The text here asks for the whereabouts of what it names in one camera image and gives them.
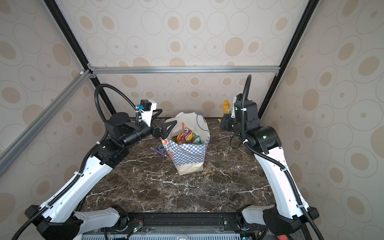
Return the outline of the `blue checkered paper bag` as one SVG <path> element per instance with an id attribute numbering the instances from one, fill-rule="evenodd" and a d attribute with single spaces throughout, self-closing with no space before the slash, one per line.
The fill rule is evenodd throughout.
<path id="1" fill-rule="evenodd" d="M 162 144 L 171 157 L 180 176 L 200 172 L 203 170 L 206 151 L 210 142 L 210 131 L 204 116 L 199 113 L 179 113 L 176 117 L 165 122 L 177 121 L 170 135 Z M 185 123 L 193 131 L 193 138 L 187 144 L 178 143 L 177 136 L 183 132 Z"/>

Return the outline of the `yellow snack packet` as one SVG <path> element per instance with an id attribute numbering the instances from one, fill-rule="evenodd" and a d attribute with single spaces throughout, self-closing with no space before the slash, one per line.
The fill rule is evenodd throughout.
<path id="1" fill-rule="evenodd" d="M 226 117 L 231 117 L 232 116 L 232 107 L 231 107 L 231 103 L 229 100 L 225 100 L 224 103 L 223 103 L 223 117 L 221 119 L 221 122 L 226 118 Z"/>

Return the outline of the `orange snack packet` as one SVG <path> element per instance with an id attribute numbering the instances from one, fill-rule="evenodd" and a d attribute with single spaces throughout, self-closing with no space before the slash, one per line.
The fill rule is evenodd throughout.
<path id="1" fill-rule="evenodd" d="M 178 140 L 178 143 L 188 144 L 193 138 L 193 131 L 190 128 L 188 128 L 185 123 L 182 123 L 182 125 L 183 125 L 183 132 L 177 136 L 177 140 Z"/>

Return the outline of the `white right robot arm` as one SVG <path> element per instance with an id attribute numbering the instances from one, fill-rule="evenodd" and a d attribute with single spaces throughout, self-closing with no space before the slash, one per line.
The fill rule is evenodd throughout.
<path id="1" fill-rule="evenodd" d="M 246 227 L 260 225 L 276 236 L 287 236 L 298 231 L 303 224 L 310 224 L 318 239 L 324 237 L 314 222 L 320 214 L 309 206 L 300 193 L 287 165 L 282 142 L 273 127 L 261 126 L 257 104 L 249 100 L 252 76 L 248 75 L 244 90 L 235 97 L 232 112 L 224 114 L 221 130 L 240 138 L 259 162 L 275 197 L 275 205 L 268 207 L 248 206 L 241 209 Z"/>

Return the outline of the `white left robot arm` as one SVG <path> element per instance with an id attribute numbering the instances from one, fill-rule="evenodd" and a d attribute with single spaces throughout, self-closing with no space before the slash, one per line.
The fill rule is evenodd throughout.
<path id="1" fill-rule="evenodd" d="M 136 111 L 136 119 L 131 121 L 127 113 L 119 112 L 106 119 L 100 105 L 99 95 L 105 89 L 111 89 L 124 98 Z M 152 100 L 142 100 L 139 106 L 119 89 L 109 84 L 100 84 L 94 92 L 96 109 L 105 125 L 106 131 L 85 155 L 77 172 L 51 198 L 40 206 L 31 205 L 25 215 L 28 220 L 15 232 L 13 239 L 34 224 L 46 240 L 73 240 L 83 233 L 99 228 L 116 226 L 123 218 L 117 208 L 82 213 L 75 209 L 88 192 L 106 175 L 108 175 L 128 154 L 137 142 L 152 135 L 156 139 L 166 139 L 177 121 L 153 125 L 157 115 L 162 113 Z"/>

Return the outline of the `blue tape roll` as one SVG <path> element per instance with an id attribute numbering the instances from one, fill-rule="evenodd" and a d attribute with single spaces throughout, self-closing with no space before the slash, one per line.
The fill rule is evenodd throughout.
<path id="1" fill-rule="evenodd" d="M 161 152 L 165 152 L 166 151 L 166 149 L 165 149 L 165 147 L 163 145 L 159 145 L 158 146 L 158 150 L 161 151 Z"/>

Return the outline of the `purple marker pen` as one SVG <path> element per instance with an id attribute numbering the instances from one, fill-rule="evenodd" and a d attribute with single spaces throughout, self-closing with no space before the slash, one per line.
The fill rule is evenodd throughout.
<path id="1" fill-rule="evenodd" d="M 155 153 L 157 153 L 157 154 L 163 156 L 163 157 L 166 157 L 166 156 L 167 156 L 165 153 L 161 152 L 161 151 L 158 150 L 158 149 L 155 149 L 155 148 L 153 148 L 153 147 L 150 147 L 150 149 L 151 149 L 152 151 L 154 151 Z"/>

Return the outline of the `red emergency button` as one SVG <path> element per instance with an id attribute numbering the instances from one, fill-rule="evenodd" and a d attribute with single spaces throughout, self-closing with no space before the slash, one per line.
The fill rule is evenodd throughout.
<path id="1" fill-rule="evenodd" d="M 279 240 L 288 240 L 286 235 L 277 236 Z"/>

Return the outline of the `aluminium rail back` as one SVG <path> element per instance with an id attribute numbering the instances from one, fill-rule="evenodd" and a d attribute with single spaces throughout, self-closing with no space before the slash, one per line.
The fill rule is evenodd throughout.
<path id="1" fill-rule="evenodd" d="M 94 67 L 93 75 L 180 75 L 180 74 L 254 74 L 280 71 L 279 66 L 183 66 L 183 67 Z"/>

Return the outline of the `aluminium rail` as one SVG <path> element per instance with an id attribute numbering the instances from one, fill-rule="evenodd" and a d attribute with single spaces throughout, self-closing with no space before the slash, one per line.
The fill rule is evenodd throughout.
<path id="1" fill-rule="evenodd" d="M 82 74 L 78 75 L 1 154 L 1 175 L 9 169 L 26 147 L 28 147 L 40 131 L 60 111 L 80 85 L 83 84 L 84 80 L 88 79 L 90 76 L 90 70 L 84 70 Z"/>
<path id="2" fill-rule="evenodd" d="M 180 74 L 254 74 L 280 71 L 279 66 L 183 66 L 183 67 L 94 67 L 93 75 L 180 75 Z"/>

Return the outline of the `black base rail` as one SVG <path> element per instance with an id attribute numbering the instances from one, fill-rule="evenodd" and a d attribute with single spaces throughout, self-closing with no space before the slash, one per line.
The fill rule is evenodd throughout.
<path id="1" fill-rule="evenodd" d="M 311 239 L 306 227 L 288 240 Z M 263 225 L 239 213 L 128 213 L 115 227 L 91 230 L 78 240 L 278 240 Z"/>

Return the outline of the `black corner frame post right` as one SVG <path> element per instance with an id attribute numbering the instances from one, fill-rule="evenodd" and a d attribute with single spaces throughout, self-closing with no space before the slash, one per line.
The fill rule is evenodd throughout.
<path id="1" fill-rule="evenodd" d="M 299 45 L 299 42 L 319 4 L 319 0 L 310 0 L 308 1 L 308 4 L 300 18 L 300 21 L 298 23 L 298 26 L 293 34 L 293 37 L 290 41 L 290 43 L 288 44 L 288 47 L 286 49 L 286 52 L 283 56 L 283 59 L 280 63 L 280 70 L 279 72 L 275 75 L 275 77 L 273 78 L 273 81 L 267 91 L 267 94 L 262 102 L 262 105 L 259 109 L 259 118 L 261 119 L 262 116 L 264 115 L 265 111 L 267 110 L 267 107 L 280 83 L 280 80 L 281 78 L 283 77 L 290 61 L 291 61 L 291 58 L 297 48 L 297 46 Z"/>

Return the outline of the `black corner frame post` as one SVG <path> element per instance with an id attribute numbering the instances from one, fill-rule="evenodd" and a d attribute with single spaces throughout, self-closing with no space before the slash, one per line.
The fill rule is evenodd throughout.
<path id="1" fill-rule="evenodd" d="M 99 81 L 96 74 L 93 73 L 93 70 L 91 70 L 91 64 L 88 58 L 86 57 L 79 41 L 75 37 L 67 20 L 65 19 L 62 11 L 60 10 L 59 5 L 56 3 L 56 1 L 50 1 L 50 0 L 44 0 L 44 4 L 47 6 L 48 11 L 52 15 L 53 19 L 55 20 L 62 34 L 66 38 L 67 42 L 69 43 L 72 51 L 74 52 L 75 56 L 79 60 L 83 69 L 89 70 L 91 72 L 90 79 L 92 84 L 94 85 L 95 88 L 98 87 L 101 84 L 101 82 Z"/>
<path id="2" fill-rule="evenodd" d="M 291 58 L 297 48 L 297 46 L 299 45 L 299 42 L 319 4 L 319 0 L 310 0 L 308 1 L 308 4 L 300 18 L 300 21 L 298 23 L 298 26 L 293 34 L 293 37 L 290 41 L 290 43 L 288 44 L 288 47 L 286 49 L 286 52 L 283 56 L 283 59 L 280 63 L 280 70 L 279 72 L 275 75 L 275 77 L 273 78 L 273 81 L 267 91 L 267 94 L 262 102 L 262 105 L 259 109 L 259 118 L 261 119 L 262 116 L 264 115 L 265 111 L 267 110 L 267 107 L 280 83 L 280 80 L 281 78 L 283 77 L 290 61 L 291 61 Z"/>

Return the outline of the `black corner frame post left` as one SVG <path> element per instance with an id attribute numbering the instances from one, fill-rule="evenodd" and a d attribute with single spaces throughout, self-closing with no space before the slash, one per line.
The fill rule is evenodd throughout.
<path id="1" fill-rule="evenodd" d="M 99 81 L 96 74 L 93 73 L 93 70 L 91 70 L 91 64 L 88 58 L 86 57 L 79 41 L 75 37 L 67 20 L 65 19 L 62 11 L 60 10 L 59 5 L 56 3 L 56 1 L 50 1 L 50 0 L 44 0 L 44 4 L 47 6 L 48 11 L 52 15 L 53 19 L 55 20 L 62 34 L 66 38 L 67 42 L 69 43 L 72 51 L 74 52 L 75 56 L 79 60 L 83 69 L 89 70 L 91 72 L 90 79 L 92 84 L 94 85 L 95 88 L 98 87 L 101 84 L 101 82 Z"/>

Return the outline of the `aluminium rail left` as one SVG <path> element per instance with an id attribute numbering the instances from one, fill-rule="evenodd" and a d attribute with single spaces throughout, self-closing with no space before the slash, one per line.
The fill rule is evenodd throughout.
<path id="1" fill-rule="evenodd" d="M 84 80 L 88 79 L 90 76 L 90 70 L 84 70 L 82 74 L 78 75 L 1 154 L 1 175 L 9 169 L 26 147 L 28 147 L 40 131 L 60 111 L 80 85 L 83 84 Z"/>

